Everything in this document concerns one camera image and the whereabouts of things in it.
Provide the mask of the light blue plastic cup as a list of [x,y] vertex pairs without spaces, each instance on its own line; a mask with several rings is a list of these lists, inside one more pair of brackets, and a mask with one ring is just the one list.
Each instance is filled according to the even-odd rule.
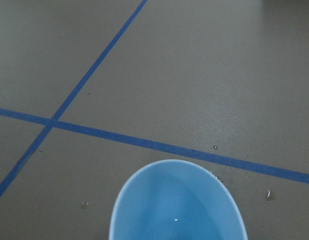
[[210,171],[167,159],[136,171],[111,215],[111,240],[245,240],[239,208]]

